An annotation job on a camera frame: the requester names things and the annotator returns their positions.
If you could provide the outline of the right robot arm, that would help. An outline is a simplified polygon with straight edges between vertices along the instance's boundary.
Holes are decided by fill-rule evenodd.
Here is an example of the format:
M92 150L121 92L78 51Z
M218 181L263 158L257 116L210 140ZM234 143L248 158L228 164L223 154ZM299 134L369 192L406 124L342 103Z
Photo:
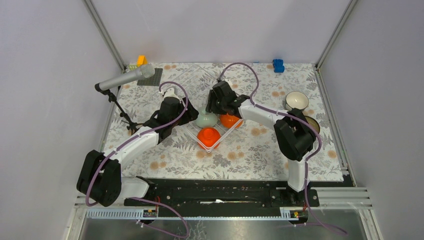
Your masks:
M229 114L273 130L280 151L288 159L288 188L283 196L293 206L309 207L308 161L319 134L300 109L279 112L254 104L249 96L236 94L228 82L218 80L209 91L206 111Z

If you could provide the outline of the teal and white bowl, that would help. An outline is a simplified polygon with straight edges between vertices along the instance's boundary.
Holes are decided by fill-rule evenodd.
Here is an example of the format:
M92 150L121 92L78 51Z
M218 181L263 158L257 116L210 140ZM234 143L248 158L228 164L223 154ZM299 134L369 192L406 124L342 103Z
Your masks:
M299 91L289 92L285 97L285 109L291 111L292 109L304 110L309 106L308 97Z

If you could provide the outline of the dark blue glazed bowl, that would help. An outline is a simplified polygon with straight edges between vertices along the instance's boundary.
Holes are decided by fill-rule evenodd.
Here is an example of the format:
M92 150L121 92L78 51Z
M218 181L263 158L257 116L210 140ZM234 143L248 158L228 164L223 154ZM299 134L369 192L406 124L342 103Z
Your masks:
M305 116L306 122L319 134L321 131L321 127L319 123L310 116Z

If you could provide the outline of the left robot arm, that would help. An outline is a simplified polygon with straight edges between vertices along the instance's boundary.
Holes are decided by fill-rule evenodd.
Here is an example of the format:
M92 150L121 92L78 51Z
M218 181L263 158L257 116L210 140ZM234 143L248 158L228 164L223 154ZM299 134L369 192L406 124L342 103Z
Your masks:
M146 180L141 176L124 177L122 171L169 137L173 128L194 121L198 115L186 97L165 97L150 119L121 145L106 152L92 150L86 155L76 189L103 207L129 198L136 198L144 206L152 204L155 192Z

